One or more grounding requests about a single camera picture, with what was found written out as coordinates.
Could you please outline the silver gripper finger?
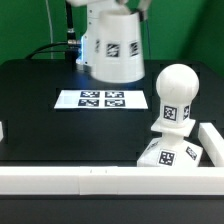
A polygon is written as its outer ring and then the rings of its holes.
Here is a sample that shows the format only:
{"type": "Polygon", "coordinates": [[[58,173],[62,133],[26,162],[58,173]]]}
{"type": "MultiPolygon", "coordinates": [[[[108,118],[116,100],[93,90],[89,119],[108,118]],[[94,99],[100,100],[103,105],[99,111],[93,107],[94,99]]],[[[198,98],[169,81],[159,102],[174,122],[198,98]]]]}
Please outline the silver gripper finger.
{"type": "Polygon", "coordinates": [[[151,5],[151,2],[152,0],[140,0],[138,4],[138,10],[141,21],[145,21],[148,19],[148,9],[151,5]]]}

